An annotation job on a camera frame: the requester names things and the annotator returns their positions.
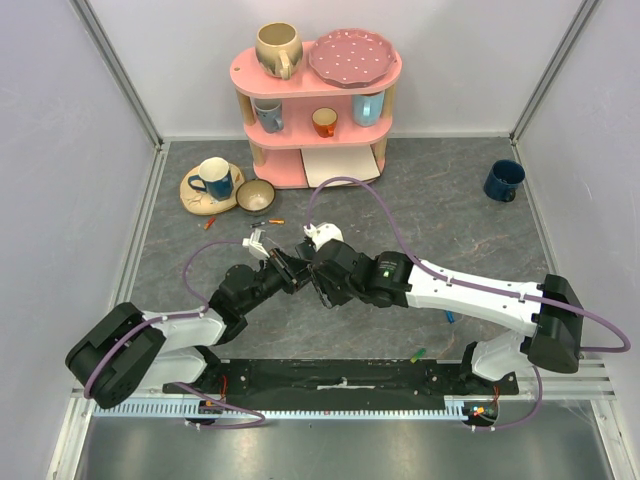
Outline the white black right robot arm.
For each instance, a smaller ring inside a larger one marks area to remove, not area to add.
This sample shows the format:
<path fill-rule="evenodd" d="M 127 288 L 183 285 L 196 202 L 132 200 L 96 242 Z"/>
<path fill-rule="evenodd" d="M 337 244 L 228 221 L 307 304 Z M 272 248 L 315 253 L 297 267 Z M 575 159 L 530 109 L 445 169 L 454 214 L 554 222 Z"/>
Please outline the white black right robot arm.
<path fill-rule="evenodd" d="M 335 239 L 320 247 L 307 240 L 296 251 L 328 308 L 358 299 L 378 308 L 447 310 L 506 328 L 467 350 L 457 377 L 469 393 L 529 365 L 561 374 L 579 369 L 582 305 L 561 276 L 549 274 L 542 283 L 494 280 L 414 263 L 396 251 L 370 258 Z"/>

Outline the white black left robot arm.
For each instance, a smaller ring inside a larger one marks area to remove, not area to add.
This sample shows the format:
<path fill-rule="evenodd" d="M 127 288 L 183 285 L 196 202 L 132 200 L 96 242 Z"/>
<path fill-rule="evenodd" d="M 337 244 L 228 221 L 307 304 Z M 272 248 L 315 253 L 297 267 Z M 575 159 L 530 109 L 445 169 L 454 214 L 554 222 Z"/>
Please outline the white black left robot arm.
<path fill-rule="evenodd" d="M 71 348 L 65 365 L 84 395 L 104 409 L 144 383 L 183 382 L 198 393 L 211 392 L 220 371 L 210 348 L 234 340 L 248 325 L 246 315 L 276 293 L 294 294 L 305 286 L 309 264 L 274 248 L 257 270 L 231 267 L 198 309 L 153 313 L 120 303 Z"/>

